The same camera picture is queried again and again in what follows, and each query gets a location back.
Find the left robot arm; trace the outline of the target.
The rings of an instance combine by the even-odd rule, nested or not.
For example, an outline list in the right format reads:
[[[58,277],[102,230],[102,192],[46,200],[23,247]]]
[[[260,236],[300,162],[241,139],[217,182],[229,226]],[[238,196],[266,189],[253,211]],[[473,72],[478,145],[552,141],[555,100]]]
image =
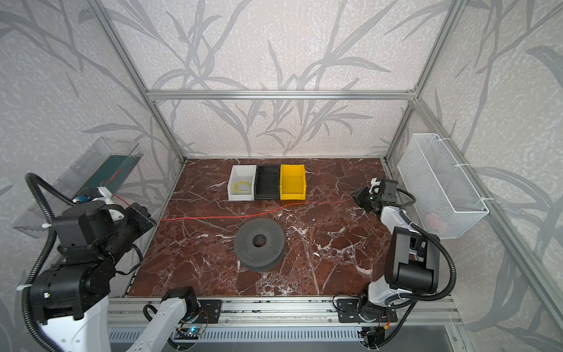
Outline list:
[[[124,208],[106,187],[65,196],[35,173],[26,184],[48,236],[24,285],[23,322],[45,351],[109,351],[107,316],[116,266],[156,222],[134,202]]]

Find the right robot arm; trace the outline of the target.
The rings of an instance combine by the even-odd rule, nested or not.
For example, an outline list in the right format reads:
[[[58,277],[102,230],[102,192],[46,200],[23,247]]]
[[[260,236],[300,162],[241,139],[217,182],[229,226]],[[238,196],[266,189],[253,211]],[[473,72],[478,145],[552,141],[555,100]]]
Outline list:
[[[438,236],[411,220],[406,208],[416,203],[396,180],[374,178],[353,194],[367,214],[377,215],[391,234],[384,275],[369,283],[359,296],[358,314],[372,322],[394,309],[416,302],[441,300],[453,291],[457,269]]]

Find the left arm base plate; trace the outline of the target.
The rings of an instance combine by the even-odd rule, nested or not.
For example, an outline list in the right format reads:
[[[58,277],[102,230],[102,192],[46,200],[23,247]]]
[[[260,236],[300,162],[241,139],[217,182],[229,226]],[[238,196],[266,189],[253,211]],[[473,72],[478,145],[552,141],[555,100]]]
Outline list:
[[[221,299],[202,299],[199,300],[200,313],[195,324],[217,324],[221,315]]]

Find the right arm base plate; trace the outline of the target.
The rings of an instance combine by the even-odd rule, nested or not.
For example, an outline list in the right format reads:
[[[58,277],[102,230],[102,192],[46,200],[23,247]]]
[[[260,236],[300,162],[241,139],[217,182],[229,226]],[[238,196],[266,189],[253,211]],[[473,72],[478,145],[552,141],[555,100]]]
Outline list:
[[[340,323],[397,323],[397,313],[389,307],[381,307],[370,302],[360,304],[359,299],[336,299],[335,309]]]

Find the grey perforated spool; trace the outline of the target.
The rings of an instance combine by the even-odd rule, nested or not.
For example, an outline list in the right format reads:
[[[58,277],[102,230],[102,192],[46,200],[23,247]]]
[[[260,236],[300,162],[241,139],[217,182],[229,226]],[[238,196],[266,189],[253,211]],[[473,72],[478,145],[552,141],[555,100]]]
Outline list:
[[[235,236],[234,251],[240,264],[250,271],[274,269],[284,258],[286,236],[282,227],[270,219],[253,219]]]

